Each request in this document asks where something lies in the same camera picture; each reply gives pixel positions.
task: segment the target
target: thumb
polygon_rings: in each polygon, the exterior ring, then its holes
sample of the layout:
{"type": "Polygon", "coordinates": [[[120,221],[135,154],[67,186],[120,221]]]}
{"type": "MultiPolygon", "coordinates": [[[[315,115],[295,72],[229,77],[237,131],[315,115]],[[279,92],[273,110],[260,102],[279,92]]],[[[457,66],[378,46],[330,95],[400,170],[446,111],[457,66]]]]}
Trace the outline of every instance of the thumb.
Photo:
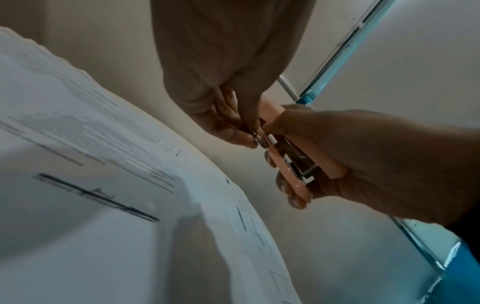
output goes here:
{"type": "Polygon", "coordinates": [[[262,128],[274,135],[300,134],[318,143],[335,128],[338,118],[335,111],[285,110],[262,128]]]}

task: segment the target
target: blue edge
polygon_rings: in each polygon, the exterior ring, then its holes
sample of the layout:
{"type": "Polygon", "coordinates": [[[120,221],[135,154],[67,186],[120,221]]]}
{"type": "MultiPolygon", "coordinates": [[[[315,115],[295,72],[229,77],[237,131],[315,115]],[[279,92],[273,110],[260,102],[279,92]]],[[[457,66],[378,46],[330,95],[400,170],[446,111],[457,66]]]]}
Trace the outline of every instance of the blue edge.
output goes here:
{"type": "MultiPolygon", "coordinates": [[[[377,13],[365,25],[357,38],[345,50],[343,55],[323,74],[318,82],[299,99],[296,103],[307,105],[311,103],[324,89],[328,82],[338,72],[342,65],[353,54],[362,41],[380,22],[383,16],[390,9],[395,0],[386,0],[385,4],[379,8],[377,13]]],[[[425,259],[434,268],[435,261],[432,257],[424,254],[421,248],[417,248],[425,259]]],[[[439,273],[441,281],[428,295],[426,304],[470,304],[480,303],[480,264],[470,252],[468,246],[462,242],[456,257],[448,265],[445,271],[439,273]]]]}

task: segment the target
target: white paper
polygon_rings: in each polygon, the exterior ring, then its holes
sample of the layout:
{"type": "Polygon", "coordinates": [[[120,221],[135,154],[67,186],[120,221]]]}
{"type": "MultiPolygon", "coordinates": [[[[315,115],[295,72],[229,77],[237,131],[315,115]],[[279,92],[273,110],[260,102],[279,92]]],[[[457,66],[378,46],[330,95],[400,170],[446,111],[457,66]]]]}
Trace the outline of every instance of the white paper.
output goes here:
{"type": "Polygon", "coordinates": [[[242,190],[169,128],[6,29],[0,98],[2,304],[300,303],[242,190]]]}

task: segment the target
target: stapler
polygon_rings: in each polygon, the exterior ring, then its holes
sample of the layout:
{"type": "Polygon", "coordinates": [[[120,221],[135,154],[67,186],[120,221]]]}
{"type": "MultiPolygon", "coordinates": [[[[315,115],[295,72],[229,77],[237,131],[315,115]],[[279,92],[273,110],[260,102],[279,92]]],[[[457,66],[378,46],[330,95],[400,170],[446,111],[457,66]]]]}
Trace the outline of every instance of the stapler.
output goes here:
{"type": "MultiPolygon", "coordinates": [[[[285,109],[271,101],[262,98],[260,102],[260,120],[262,123],[273,121],[285,109]]],[[[260,127],[254,131],[258,144],[268,149],[271,159],[279,168],[285,180],[290,184],[295,194],[310,203],[312,193],[307,184],[315,174],[325,173],[331,179],[344,177],[349,168],[323,152],[314,142],[298,134],[278,136],[266,134],[260,127]]]]}

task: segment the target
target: paper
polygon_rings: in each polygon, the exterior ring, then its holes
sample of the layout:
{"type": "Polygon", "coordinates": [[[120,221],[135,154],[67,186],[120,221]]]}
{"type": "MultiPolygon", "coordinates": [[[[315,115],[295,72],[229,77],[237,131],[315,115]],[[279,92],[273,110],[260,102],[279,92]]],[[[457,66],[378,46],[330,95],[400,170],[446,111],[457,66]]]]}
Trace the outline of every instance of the paper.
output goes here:
{"type": "Polygon", "coordinates": [[[0,302],[300,303],[246,196],[169,128],[0,31],[0,302]]]}

